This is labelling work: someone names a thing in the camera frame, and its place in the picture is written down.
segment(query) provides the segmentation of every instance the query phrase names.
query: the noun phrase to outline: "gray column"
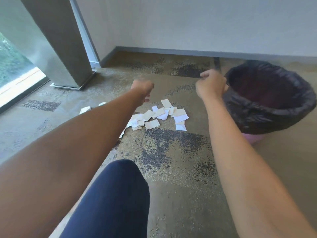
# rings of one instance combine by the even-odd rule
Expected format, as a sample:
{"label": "gray column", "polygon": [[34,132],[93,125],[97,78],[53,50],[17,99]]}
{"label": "gray column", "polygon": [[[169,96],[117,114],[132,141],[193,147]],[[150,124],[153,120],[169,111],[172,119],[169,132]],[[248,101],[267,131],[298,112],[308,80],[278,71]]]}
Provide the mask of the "gray column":
{"label": "gray column", "polygon": [[69,0],[0,3],[0,31],[55,85],[79,88],[91,77]]}

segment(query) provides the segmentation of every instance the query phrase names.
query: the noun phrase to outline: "dark blue pants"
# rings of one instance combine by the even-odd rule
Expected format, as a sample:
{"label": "dark blue pants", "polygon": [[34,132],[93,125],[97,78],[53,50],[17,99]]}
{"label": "dark blue pants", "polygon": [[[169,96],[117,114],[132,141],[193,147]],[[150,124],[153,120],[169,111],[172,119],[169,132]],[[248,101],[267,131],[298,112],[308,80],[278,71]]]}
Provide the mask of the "dark blue pants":
{"label": "dark blue pants", "polygon": [[146,237],[149,186],[131,160],[106,166],[71,216],[60,238]]}

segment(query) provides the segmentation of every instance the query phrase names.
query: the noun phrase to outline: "person's right arm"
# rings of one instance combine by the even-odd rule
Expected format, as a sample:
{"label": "person's right arm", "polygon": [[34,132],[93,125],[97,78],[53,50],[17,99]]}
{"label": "person's right arm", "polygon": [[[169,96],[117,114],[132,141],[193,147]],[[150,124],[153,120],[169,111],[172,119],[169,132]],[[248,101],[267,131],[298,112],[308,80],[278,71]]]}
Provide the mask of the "person's right arm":
{"label": "person's right arm", "polygon": [[226,79],[215,70],[201,76],[196,91],[206,106],[217,171],[239,236],[316,238],[282,182],[228,113],[222,101]]}

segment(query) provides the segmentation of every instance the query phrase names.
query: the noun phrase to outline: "garbage bag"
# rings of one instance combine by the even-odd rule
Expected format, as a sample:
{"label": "garbage bag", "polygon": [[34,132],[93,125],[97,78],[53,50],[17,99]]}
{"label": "garbage bag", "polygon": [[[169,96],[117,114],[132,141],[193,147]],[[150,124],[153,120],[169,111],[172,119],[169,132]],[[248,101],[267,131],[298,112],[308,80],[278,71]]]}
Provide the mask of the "garbage bag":
{"label": "garbage bag", "polygon": [[316,107],[311,85],[296,72],[248,60],[225,75],[223,99],[240,131],[267,134],[291,127]]}

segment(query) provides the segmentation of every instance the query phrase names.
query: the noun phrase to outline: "pink trash can base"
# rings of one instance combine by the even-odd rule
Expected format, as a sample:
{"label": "pink trash can base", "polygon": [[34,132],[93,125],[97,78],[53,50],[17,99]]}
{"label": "pink trash can base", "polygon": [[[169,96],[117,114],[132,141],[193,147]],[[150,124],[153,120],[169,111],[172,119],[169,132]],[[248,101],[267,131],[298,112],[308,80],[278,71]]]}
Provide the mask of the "pink trash can base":
{"label": "pink trash can base", "polygon": [[250,134],[244,134],[242,135],[249,141],[250,144],[254,144],[264,138],[265,135],[250,135]]}

